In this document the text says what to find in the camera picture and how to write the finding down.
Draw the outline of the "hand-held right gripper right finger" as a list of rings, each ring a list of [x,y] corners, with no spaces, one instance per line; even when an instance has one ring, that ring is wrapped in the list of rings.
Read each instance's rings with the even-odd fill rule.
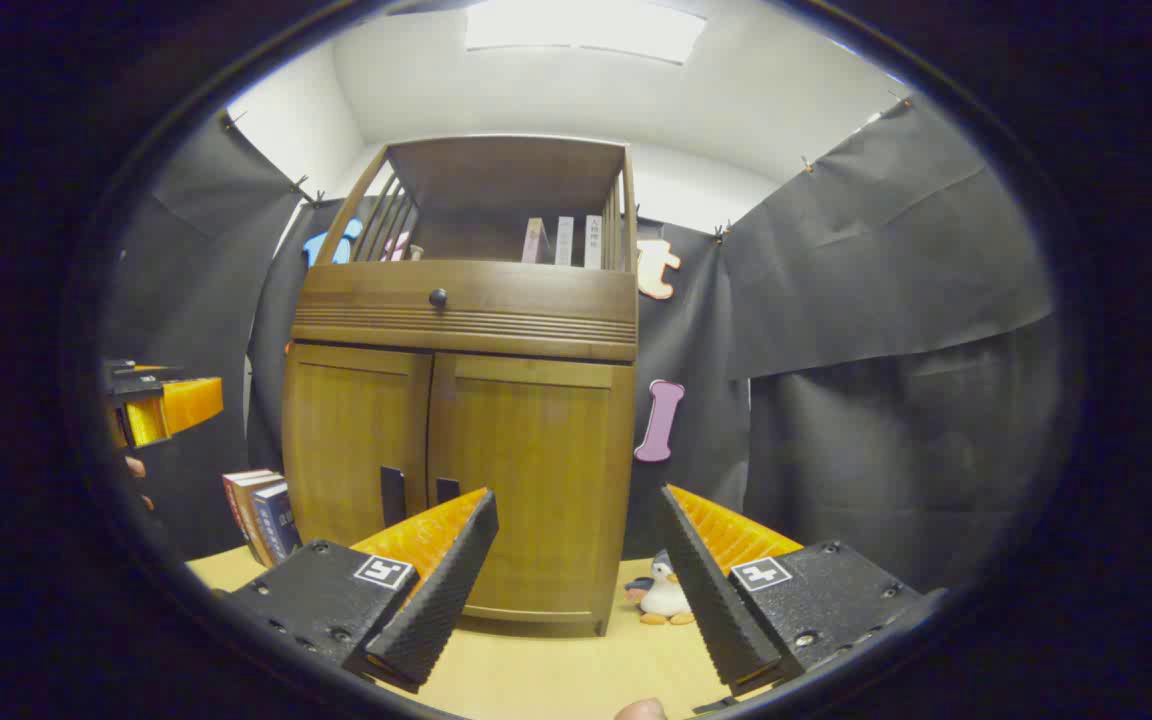
[[[659,526],[719,682],[794,682],[902,637],[940,611],[844,541],[799,544],[685,488],[660,488]]]

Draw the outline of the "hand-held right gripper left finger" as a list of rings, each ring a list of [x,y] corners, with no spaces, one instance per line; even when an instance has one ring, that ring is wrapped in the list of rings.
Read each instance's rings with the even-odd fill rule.
[[[308,541],[227,601],[316,664],[419,692],[492,548],[495,505],[475,488],[353,546]]]

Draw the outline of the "wooden shoe cabinet door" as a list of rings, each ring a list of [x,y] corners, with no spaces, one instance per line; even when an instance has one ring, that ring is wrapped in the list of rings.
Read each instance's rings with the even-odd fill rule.
[[[498,532],[467,615],[609,624],[626,541],[635,369],[435,354],[429,477],[488,488]]]
[[[430,354],[294,342],[285,365],[285,479],[303,541],[387,528],[381,471],[403,477],[402,518],[429,509]]]

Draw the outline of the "wooden shoe cabinet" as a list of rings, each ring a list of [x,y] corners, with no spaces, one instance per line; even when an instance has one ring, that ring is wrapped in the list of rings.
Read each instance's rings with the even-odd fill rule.
[[[631,160],[630,149],[622,143],[556,136],[473,135],[389,143],[376,151],[353,184],[308,270],[422,260],[522,263],[526,220],[531,217],[543,218],[547,227],[548,245],[538,265],[558,266],[554,263],[558,217],[573,217],[573,266],[586,270],[582,265],[584,220],[586,215],[600,215],[604,249],[599,272],[634,275],[636,209]],[[294,342],[298,341],[289,342],[287,357]],[[470,354],[343,346],[430,354],[433,361],[439,353]],[[631,365],[636,377],[636,359],[576,363]],[[385,518],[391,525],[402,518],[402,473],[382,469],[381,488]],[[453,495],[467,493],[454,482],[435,487],[429,477],[429,509]]]

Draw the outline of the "penguin plush toy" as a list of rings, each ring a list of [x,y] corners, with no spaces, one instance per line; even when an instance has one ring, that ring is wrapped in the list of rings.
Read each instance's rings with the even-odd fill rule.
[[[639,611],[641,624],[687,626],[696,621],[666,550],[652,559],[649,577],[631,579],[623,585],[623,592],[626,600]]]

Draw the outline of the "white red book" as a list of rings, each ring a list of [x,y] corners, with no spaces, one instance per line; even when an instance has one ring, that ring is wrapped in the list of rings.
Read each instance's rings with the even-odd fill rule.
[[[275,482],[276,473],[268,469],[223,475],[223,488],[227,492],[234,520],[247,537],[247,544],[253,558],[265,568],[270,568],[273,560],[271,560],[270,550],[262,537],[262,521],[257,518],[252,497],[256,488],[264,488]]]

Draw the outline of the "wooden drawer with black knob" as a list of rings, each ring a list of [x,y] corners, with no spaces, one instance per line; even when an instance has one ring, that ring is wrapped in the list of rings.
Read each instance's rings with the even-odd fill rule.
[[[626,272],[500,262],[314,266],[291,340],[634,363],[636,282]]]

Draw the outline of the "black backdrop cloth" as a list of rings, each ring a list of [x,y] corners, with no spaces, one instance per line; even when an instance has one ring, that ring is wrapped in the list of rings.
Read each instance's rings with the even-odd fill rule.
[[[103,354],[223,378],[227,410],[150,448],[154,520],[195,560],[241,543],[221,473],[282,468],[282,341],[324,211],[275,199],[251,143],[206,129],[123,240]],[[685,388],[662,462],[635,462],[626,559],[689,488],[801,541],[841,539],[922,591],[978,577],[1043,491],[1062,338],[1036,237],[995,169],[914,97],[852,132],[732,236],[666,223],[672,300],[641,300],[647,386]]]

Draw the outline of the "ceiling light panel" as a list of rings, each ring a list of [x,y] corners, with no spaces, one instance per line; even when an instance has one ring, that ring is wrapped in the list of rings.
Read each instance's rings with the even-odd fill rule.
[[[468,51],[570,47],[684,65],[708,24],[653,0],[482,0],[468,6]]]

